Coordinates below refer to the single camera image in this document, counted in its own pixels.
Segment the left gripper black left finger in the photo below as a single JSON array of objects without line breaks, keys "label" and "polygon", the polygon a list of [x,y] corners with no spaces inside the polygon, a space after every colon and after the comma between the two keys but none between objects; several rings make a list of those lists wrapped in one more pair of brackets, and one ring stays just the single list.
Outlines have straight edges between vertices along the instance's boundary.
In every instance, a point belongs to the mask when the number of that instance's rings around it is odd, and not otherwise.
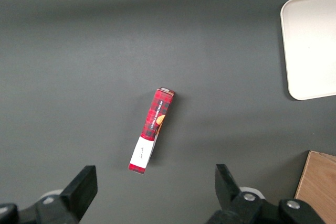
[{"label": "left gripper black left finger", "polygon": [[64,189],[45,193],[25,209],[1,204],[1,223],[79,223],[97,192],[96,167],[87,165]]}]

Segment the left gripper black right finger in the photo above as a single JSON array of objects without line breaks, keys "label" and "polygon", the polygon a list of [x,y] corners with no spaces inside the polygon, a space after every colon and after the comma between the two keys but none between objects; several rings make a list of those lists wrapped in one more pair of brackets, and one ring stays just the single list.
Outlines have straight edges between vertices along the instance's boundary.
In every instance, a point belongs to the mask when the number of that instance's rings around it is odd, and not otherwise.
[{"label": "left gripper black right finger", "polygon": [[324,223],[302,200],[282,199],[273,205],[253,191],[241,190],[224,164],[216,165],[215,191],[221,210],[207,223]]}]

